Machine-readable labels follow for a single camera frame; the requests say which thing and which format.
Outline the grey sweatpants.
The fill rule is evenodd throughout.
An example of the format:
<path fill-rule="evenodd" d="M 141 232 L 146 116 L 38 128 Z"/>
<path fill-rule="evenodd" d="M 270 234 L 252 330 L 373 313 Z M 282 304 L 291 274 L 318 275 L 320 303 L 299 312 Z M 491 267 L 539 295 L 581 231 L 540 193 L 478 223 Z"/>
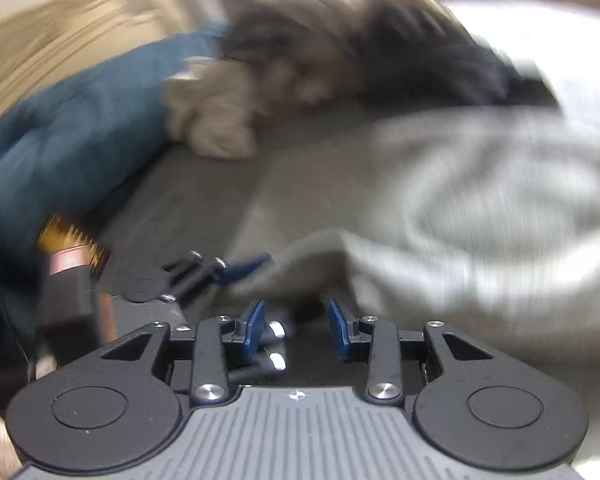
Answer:
<path fill-rule="evenodd" d="M 232 246 L 257 250 L 236 298 L 342 286 L 368 314 L 600 361 L 600 122 L 457 108 L 285 148 Z"/>

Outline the dark clothes pile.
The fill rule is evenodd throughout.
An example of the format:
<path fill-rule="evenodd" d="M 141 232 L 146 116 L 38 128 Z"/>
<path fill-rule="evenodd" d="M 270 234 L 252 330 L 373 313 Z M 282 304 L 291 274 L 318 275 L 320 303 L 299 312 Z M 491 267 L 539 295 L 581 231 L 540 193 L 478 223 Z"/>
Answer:
<path fill-rule="evenodd" d="M 368 105 L 557 107 L 535 67 L 475 39 L 438 0 L 250 0 L 221 42 L 264 108 Z"/>

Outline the grey bed blanket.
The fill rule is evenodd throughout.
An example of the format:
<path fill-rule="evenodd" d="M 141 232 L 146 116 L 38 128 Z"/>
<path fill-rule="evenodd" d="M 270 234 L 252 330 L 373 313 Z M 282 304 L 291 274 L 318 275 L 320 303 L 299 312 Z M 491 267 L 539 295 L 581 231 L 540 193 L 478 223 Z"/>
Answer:
<path fill-rule="evenodd" d="M 557 107 L 467 108 L 546 108 L 600 122 L 599 10 L 532 0 L 456 0 L 452 9 L 471 32 L 518 65 L 536 67 L 558 101 Z M 264 130 L 258 156 L 246 162 L 202 159 L 184 146 L 174 146 L 151 167 L 107 229 L 105 240 L 112 258 L 100 284 L 107 292 L 118 292 L 133 278 L 189 249 L 229 259 L 260 254 L 264 251 L 236 257 L 232 246 L 273 154 L 336 138 L 375 122 L 457 108 L 464 110 L 433 105 L 370 110 L 354 103 L 311 110 Z M 279 300 L 295 308 L 314 295 Z M 236 298 L 228 292 L 220 307 L 234 310 L 243 299 L 250 298 Z M 600 479 L 600 361 L 518 358 L 564 380 L 585 400 L 591 426 L 576 467 L 583 477 Z"/>

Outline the blue garment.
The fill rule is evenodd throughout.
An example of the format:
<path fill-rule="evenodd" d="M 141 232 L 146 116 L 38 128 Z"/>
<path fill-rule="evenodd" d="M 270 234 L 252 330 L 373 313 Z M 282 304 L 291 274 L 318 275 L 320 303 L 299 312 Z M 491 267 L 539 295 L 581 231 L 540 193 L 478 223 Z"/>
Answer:
<path fill-rule="evenodd" d="M 20 101 L 0 117 L 0 271 L 35 271 L 54 212 L 83 220 L 166 144 L 163 81 L 186 58 L 215 56 L 211 25 L 110 58 Z"/>

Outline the beige fuzzy garment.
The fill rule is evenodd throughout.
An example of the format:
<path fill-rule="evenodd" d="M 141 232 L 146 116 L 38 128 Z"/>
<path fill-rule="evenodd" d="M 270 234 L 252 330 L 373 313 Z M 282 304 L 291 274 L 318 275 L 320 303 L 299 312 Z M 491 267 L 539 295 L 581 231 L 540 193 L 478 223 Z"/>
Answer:
<path fill-rule="evenodd" d="M 242 62 L 194 56 L 162 83 L 166 132 L 200 157 L 236 160 L 257 154 L 253 81 Z"/>

